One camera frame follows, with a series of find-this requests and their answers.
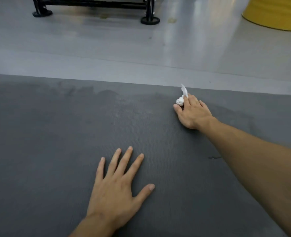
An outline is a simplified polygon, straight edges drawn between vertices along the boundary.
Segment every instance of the exercise mat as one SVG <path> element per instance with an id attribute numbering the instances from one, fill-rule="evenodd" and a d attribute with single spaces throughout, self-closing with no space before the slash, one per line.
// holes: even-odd
<path id="1" fill-rule="evenodd" d="M 291 96 L 188 88 L 215 117 L 291 148 Z M 180 87 L 0 75 L 0 236 L 65 237 L 117 148 L 156 188 L 115 236 L 286 236 L 213 145 L 184 128 Z"/>

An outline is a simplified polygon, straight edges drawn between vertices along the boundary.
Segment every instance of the black metal frame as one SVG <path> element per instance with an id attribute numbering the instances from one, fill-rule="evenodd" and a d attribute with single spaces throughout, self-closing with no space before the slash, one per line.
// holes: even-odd
<path id="1" fill-rule="evenodd" d="M 46 5 L 55 6 L 78 6 L 78 7 L 105 7 L 105 8 L 125 8 L 146 10 L 145 17 L 141 18 L 141 23 L 145 25 L 156 25 L 160 22 L 154 16 L 155 0 L 143 0 L 143 2 L 121 2 L 121 1 L 95 1 L 95 0 L 33 0 L 36 11 L 34 17 L 46 17 L 52 15 L 52 11 L 47 10 Z"/>

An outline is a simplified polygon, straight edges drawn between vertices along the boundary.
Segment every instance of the hand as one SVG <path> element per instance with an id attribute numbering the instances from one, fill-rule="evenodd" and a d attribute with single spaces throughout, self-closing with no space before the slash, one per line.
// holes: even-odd
<path id="1" fill-rule="evenodd" d="M 207 105 L 191 94 L 188 94 L 188 98 L 184 96 L 184 110 L 177 104 L 173 107 L 180 122 L 189 129 L 201 131 L 212 118 Z"/>
<path id="2" fill-rule="evenodd" d="M 109 164 L 105 178 L 105 158 L 101 158 L 85 218 L 86 221 L 90 219 L 96 221 L 96 218 L 98 222 L 102 220 L 102 225 L 106 223 L 107 227 L 105 228 L 111 229 L 112 233 L 124 226 L 135 215 L 142 203 L 155 188 L 154 184 L 148 184 L 136 197 L 132 197 L 131 183 L 142 163 L 144 155 L 140 154 L 126 174 L 124 174 L 132 154 L 132 147 L 128 148 L 117 167 L 120 153 L 121 149 L 117 149 Z"/>

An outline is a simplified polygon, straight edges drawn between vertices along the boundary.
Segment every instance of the crumpled tissue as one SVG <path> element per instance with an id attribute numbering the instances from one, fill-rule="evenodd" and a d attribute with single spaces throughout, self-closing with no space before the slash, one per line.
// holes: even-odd
<path id="1" fill-rule="evenodd" d="M 186 87 L 183 84 L 181 85 L 181 87 L 182 87 L 181 90 L 183 91 L 183 95 L 176 100 L 176 104 L 179 106 L 184 105 L 184 96 L 188 98 L 188 92 L 187 92 Z"/>

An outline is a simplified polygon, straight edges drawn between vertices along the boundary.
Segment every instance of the forearm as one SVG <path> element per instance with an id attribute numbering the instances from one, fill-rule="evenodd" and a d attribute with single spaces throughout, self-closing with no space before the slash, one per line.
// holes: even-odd
<path id="1" fill-rule="evenodd" d="M 291 236 L 291 149 L 212 118 L 202 132 L 243 186 Z"/>
<path id="2" fill-rule="evenodd" d="M 102 216 L 91 216 L 83 219 L 69 237 L 111 237 L 114 231 Z"/>

